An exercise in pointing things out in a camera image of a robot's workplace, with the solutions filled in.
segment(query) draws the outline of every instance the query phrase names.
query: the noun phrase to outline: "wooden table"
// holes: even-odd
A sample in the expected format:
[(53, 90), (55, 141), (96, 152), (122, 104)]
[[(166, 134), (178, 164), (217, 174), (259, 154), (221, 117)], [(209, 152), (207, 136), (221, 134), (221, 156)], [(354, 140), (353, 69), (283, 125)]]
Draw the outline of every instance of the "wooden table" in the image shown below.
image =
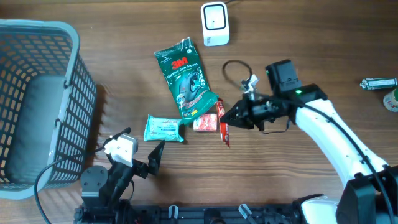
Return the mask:
[[(179, 118), (153, 52), (190, 36), (196, 43), (211, 89), (229, 109), (241, 93), (226, 83), (221, 66), (229, 59), (250, 64), (270, 94), (264, 67), (286, 58), (303, 84), (316, 83), (360, 139), (391, 165), (398, 163), (398, 115), (382, 104), (390, 90), (365, 91), (363, 78), (396, 77), (398, 4), (371, 1), (238, 1), (228, 6), (228, 45), (205, 47), (203, 2), (49, 4), (1, 6), (2, 18), (65, 21), (80, 34), (80, 53), (97, 84), (98, 102), (90, 148), (130, 126), (146, 161), (158, 142), (144, 142), (147, 115)], [(247, 71), (231, 65), (239, 81)], [(284, 129), (285, 119), (267, 125)], [(166, 144), (160, 175), (136, 183), (135, 205), (239, 205), (289, 203), (314, 193), (339, 197), (342, 186), (317, 145), (296, 126), (263, 135), (230, 127), (231, 148), (219, 133), (185, 128), (186, 144)], [(109, 167), (103, 152), (94, 164)], [(128, 188), (123, 197), (131, 193)], [(80, 185), (40, 193), (53, 223), (70, 223), (81, 201)], [(1, 223), (43, 223), (33, 198), (0, 200)]]

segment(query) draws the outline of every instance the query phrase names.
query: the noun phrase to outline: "green 3m package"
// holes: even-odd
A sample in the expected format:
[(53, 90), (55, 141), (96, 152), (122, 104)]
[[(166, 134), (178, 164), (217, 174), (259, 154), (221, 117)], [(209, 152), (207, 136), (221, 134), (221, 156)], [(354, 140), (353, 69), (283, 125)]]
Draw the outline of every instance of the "green 3m package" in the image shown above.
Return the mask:
[(191, 38), (155, 52), (155, 57), (180, 111), (183, 124), (206, 113), (218, 99), (211, 92)]

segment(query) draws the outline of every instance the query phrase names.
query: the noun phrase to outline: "red object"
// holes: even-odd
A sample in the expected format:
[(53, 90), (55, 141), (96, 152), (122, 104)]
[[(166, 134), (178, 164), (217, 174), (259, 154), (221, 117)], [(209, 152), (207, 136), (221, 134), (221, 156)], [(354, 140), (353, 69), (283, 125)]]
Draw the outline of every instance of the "red object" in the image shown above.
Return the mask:
[[(218, 99), (217, 101), (217, 115), (218, 119), (224, 116), (225, 110), (223, 106), (223, 100)], [(228, 124), (220, 122), (220, 133), (221, 133), (221, 140), (225, 142), (225, 144), (229, 147), (229, 132), (228, 132)]]
[(193, 122), (194, 131), (217, 131), (217, 114), (204, 114)]

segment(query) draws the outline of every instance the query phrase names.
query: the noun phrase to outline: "gray plastic crate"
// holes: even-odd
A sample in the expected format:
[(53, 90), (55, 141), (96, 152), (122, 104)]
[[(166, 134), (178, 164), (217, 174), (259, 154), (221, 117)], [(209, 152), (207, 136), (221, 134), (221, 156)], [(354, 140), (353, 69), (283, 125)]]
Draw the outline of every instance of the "gray plastic crate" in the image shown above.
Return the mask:
[[(96, 87), (63, 22), (0, 20), (0, 198), (34, 194), (37, 174), (85, 152)], [(76, 181), (85, 157), (49, 169), (38, 189)]]

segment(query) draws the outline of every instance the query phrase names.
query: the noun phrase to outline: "teal plastic packet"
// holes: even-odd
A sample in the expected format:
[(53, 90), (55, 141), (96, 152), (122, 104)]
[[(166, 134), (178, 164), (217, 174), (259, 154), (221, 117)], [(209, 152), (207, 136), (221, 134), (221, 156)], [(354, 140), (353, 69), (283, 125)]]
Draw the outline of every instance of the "teal plastic packet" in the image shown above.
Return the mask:
[(155, 57), (180, 111), (183, 124), (206, 113), (218, 99), (211, 92), (191, 38), (155, 52)]
[(144, 131), (144, 141), (165, 140), (165, 141), (184, 141), (178, 133), (181, 119), (155, 118), (148, 115), (147, 125)]

